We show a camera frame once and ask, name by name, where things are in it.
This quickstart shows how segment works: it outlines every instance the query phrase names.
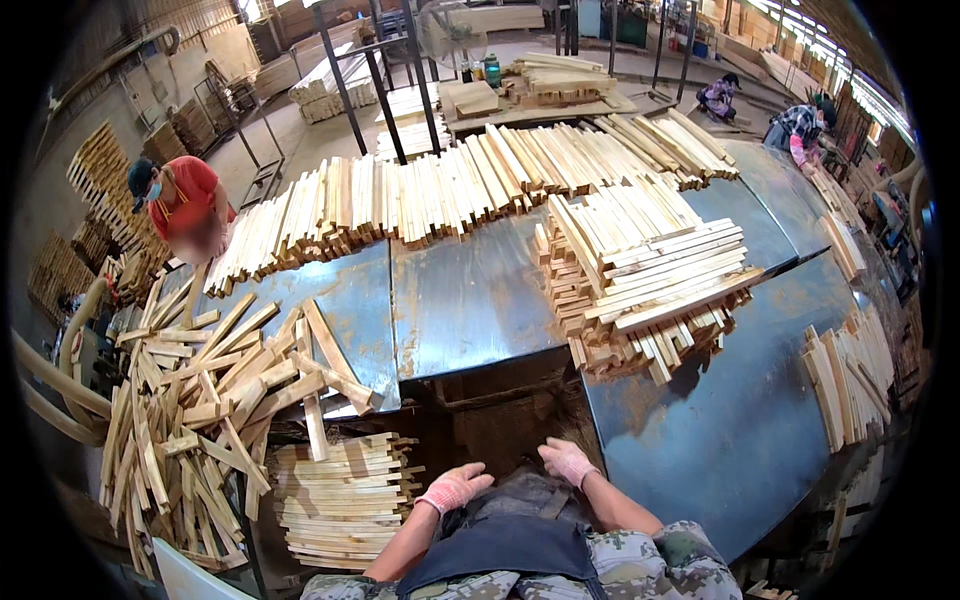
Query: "green water bottle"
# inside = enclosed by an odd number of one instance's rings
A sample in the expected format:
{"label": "green water bottle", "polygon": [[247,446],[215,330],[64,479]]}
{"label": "green water bottle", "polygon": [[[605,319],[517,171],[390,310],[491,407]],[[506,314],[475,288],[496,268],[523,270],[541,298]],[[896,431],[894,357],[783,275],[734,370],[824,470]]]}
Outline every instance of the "green water bottle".
{"label": "green water bottle", "polygon": [[483,61],[484,79],[493,89],[500,87],[500,61],[496,59],[496,54],[490,53]]}

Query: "blue face mask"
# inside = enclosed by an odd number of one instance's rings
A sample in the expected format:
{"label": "blue face mask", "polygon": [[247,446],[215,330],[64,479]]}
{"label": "blue face mask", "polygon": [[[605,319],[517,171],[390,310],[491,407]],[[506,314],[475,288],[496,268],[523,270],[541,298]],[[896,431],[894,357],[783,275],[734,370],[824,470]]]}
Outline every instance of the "blue face mask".
{"label": "blue face mask", "polygon": [[150,191],[147,192],[147,195],[144,196],[144,198],[152,202],[160,197],[160,190],[162,189],[163,189],[162,184],[154,183],[154,185],[150,188]]}

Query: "worker in red shirt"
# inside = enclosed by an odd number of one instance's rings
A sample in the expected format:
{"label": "worker in red shirt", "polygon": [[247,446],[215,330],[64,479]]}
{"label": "worker in red shirt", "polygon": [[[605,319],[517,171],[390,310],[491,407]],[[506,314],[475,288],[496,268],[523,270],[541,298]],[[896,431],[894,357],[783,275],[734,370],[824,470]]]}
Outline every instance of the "worker in red shirt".
{"label": "worker in red shirt", "polygon": [[195,156],[163,166],[141,157],[127,171],[133,212],[147,204],[156,232],[178,258],[193,264],[224,253],[236,212],[217,174]]}

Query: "metal table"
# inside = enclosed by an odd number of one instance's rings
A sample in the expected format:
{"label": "metal table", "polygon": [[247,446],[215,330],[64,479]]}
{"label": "metal table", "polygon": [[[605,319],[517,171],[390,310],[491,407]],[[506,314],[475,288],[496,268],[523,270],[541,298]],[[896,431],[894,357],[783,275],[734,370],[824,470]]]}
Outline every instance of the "metal table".
{"label": "metal table", "polygon": [[[247,293],[254,292],[256,300],[245,316],[249,317],[271,301],[280,306],[280,312],[262,327],[263,335],[267,337],[276,333],[292,307],[313,298],[357,379],[376,392],[373,410],[398,410],[400,396],[391,328],[389,251],[389,244],[380,242],[330,262],[310,262],[293,271],[274,273],[260,283],[248,279],[235,284],[229,296],[208,298],[200,295],[194,314],[217,308],[223,318]],[[168,275],[162,292],[175,290],[191,273],[189,266],[177,269]],[[314,353],[318,360],[324,360],[316,343]],[[345,401],[325,400],[324,416],[351,414],[352,409],[345,408],[347,406]]]}
{"label": "metal table", "polygon": [[478,228],[465,244],[391,242],[396,372],[422,379],[566,344],[530,257],[546,206]]}
{"label": "metal table", "polygon": [[827,466],[823,419],[801,358],[804,329],[854,308],[829,252],[752,288],[705,372],[664,387],[638,374],[585,380],[611,481],[664,523],[702,524],[729,563],[773,529]]}
{"label": "metal table", "polygon": [[687,190],[681,195],[704,221],[730,218],[743,228],[746,264],[773,271],[797,258],[777,221],[743,181],[718,178],[702,190]]}
{"label": "metal table", "polygon": [[[736,159],[743,183],[769,211],[800,258],[829,246],[826,234],[817,225],[817,219],[827,214],[827,204],[789,153],[754,142],[723,140],[723,145]],[[744,244],[750,248],[748,239]]]}

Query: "camouflage clothing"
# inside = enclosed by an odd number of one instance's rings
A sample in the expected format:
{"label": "camouflage clothing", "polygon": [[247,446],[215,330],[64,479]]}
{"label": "camouflage clothing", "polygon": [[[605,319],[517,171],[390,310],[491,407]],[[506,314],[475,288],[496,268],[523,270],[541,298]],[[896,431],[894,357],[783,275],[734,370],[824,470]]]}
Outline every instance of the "camouflage clothing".
{"label": "camouflage clothing", "polygon": [[[636,531],[591,534],[587,545],[600,583],[611,600],[741,598],[736,581],[703,528],[692,521],[667,525],[651,539]],[[415,590],[411,600],[443,598],[589,600],[587,587],[561,575],[495,571]],[[378,584],[363,575],[317,575],[301,600],[396,600],[396,582]]]}

